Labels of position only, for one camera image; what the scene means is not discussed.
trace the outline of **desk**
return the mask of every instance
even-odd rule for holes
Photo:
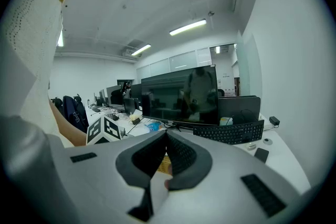
[[[99,113],[94,113],[93,110],[86,108],[87,117],[89,124],[91,125],[95,120],[101,117],[104,114],[112,113],[110,109],[106,111],[102,111]],[[145,126],[150,124],[151,122],[155,122],[155,120],[143,119],[131,132],[130,134],[134,136],[142,135],[149,132],[149,129]],[[125,128],[126,133],[128,133],[133,127],[133,124],[130,124],[129,120],[121,120],[119,119],[117,123]],[[182,129],[183,132],[192,134],[192,131]],[[293,187],[298,191],[299,194],[305,193],[310,189],[309,181],[299,164],[298,160],[295,158],[292,151],[285,144],[279,134],[273,130],[264,131],[262,133],[262,139],[271,139],[273,141],[272,145],[266,145],[262,140],[254,141],[257,145],[257,148],[263,148],[269,151],[266,165],[280,174],[283,178],[285,178],[289,183],[293,185]],[[234,145],[237,148],[247,152],[250,155],[254,155],[256,149],[252,151],[248,151],[245,147],[245,144]]]

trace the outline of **black phone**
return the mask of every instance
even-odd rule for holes
[[[268,156],[269,151],[266,151],[262,148],[257,148],[257,151],[255,152],[254,156],[261,160],[263,163],[266,162],[267,156]]]

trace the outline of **linear light fixture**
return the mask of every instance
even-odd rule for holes
[[[59,35],[59,38],[58,38],[57,46],[58,47],[63,47],[64,46],[64,43],[63,43],[63,27],[62,27],[62,30],[61,30],[61,34]]]
[[[200,26],[200,25],[205,25],[205,24],[206,24],[206,19],[203,19],[203,20],[200,20],[200,21],[195,22],[195,23],[193,23],[193,24],[190,24],[190,25],[186,25],[186,26],[180,27],[180,28],[178,28],[178,29],[176,29],[176,30],[172,30],[172,31],[169,32],[169,34],[170,34],[171,36],[175,36],[175,35],[177,35],[177,34],[183,32],[183,31],[187,31],[187,30],[192,29],[192,28],[194,28],[194,27],[197,27],[197,26]]]
[[[139,53],[143,52],[144,50],[147,50],[150,47],[151,47],[151,45],[147,44],[146,46],[144,46],[141,49],[137,50],[136,52],[132,53],[132,56],[138,55]]]

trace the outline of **white ceiling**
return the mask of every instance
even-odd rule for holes
[[[202,18],[215,27],[216,20],[208,17],[208,12],[213,11],[214,16],[232,13],[235,3],[236,0],[66,0],[62,9],[65,46],[57,48],[57,52],[121,56],[126,48],[141,47],[162,29],[172,30]]]

